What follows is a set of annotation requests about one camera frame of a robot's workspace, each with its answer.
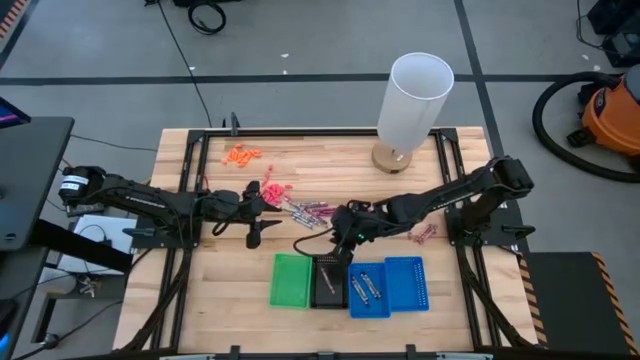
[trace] blue tray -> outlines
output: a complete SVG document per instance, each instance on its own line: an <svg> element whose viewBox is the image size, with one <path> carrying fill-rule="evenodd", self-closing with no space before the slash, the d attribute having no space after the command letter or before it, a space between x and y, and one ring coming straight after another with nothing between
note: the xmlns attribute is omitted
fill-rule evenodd
<svg viewBox="0 0 640 360"><path fill-rule="evenodd" d="M361 272L367 273L371 282L380 292L380 299L373 297L367 284L360 277ZM369 306L366 306L351 284L351 276L355 276L360 287L369 298ZM349 315L354 319L376 319L391 317L389 306L389 292L384 271L384 263L353 263L349 265L347 283L349 284Z"/></svg>
<svg viewBox="0 0 640 360"><path fill-rule="evenodd" d="M388 257L384 259L384 265L391 311L429 310L422 258Z"/></svg>

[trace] wooden table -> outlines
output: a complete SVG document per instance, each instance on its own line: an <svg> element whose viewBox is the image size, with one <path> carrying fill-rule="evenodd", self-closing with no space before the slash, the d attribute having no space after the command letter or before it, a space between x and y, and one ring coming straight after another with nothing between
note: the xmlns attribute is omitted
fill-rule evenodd
<svg viewBox="0 0 640 360"><path fill-rule="evenodd" d="M187 131L164 130L153 186L177 190ZM485 165L490 155L482 128L458 128L458 135L467 172ZM372 165L375 140L367 136L215 138L209 145L206 175L213 189L240 192L250 180L261 179L268 164L273 164L271 181L292 184L295 199L324 200L334 206L350 199L375 201L405 192L421 193L442 185L432 137L415 151L410 167L397 175L385 174ZM263 157L251 160L245 168L223 165L221 158L236 143L261 149ZM194 157L193 169L197 161ZM448 158L453 164L451 154ZM212 226L204 225L202 243L191 265L181 353L227 353L231 345L240 345L243 353L403 352L406 344L415 344L418 351L472 349L458 263L447 240L441 211L425 219L424 224L437 224L439 229L423 245L402 234L357 249L356 262L383 261L387 256L423 257L430 310L394 313L384 320L351 319L347 310L270 307L274 254L293 253L293 240L314 231L293 222L286 213L267 213L263 218L282 219L284 223L263 231L262 245L255 250L245 247L245 226L232 225L221 236L213 237ZM332 248L328 235L302 246L312 253ZM520 334L536 343L515 256L492 247L483 251L495 302ZM114 348L132 338L156 305L164 259L165 250L154 250L130 275ZM484 311L477 298L476 306L483 340L488 344ZM168 343L172 309L167 314L163 345Z"/></svg>

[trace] black stand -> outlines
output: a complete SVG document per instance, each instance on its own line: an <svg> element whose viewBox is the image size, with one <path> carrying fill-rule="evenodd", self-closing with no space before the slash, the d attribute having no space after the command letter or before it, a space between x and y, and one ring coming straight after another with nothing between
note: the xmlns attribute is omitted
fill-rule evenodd
<svg viewBox="0 0 640 360"><path fill-rule="evenodd" d="M40 245L109 269L127 272L133 255L91 241L83 236L38 219L33 227L30 245Z"/></svg>

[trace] lamp shade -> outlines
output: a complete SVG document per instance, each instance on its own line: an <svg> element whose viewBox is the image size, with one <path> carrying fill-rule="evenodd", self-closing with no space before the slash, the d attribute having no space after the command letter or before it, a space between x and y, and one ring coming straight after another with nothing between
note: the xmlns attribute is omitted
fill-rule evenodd
<svg viewBox="0 0 640 360"><path fill-rule="evenodd" d="M453 82L451 67L437 56L410 53L398 58L378 119L380 140L398 154L417 149L436 122Z"/></svg>

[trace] black tray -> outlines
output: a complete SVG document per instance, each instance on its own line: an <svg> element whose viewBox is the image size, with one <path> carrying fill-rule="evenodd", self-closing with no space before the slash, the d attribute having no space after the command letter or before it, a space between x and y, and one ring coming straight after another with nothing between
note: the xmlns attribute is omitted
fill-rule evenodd
<svg viewBox="0 0 640 360"><path fill-rule="evenodd" d="M332 293L324 275L329 277ZM311 307L316 309L344 309L348 307L347 266L333 256L315 256L311 269Z"/></svg>

